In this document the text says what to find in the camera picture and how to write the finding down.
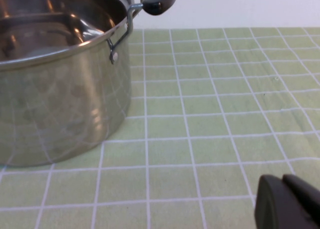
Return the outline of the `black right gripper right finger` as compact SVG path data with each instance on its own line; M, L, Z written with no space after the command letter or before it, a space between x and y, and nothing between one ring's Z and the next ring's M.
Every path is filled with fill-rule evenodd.
M284 174L282 181L289 187L299 204L320 228L320 190L293 174Z

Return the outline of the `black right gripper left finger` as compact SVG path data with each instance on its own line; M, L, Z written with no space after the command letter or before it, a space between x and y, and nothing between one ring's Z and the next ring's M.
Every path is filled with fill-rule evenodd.
M298 201L281 179L270 174L259 178L254 210L258 229L295 229Z

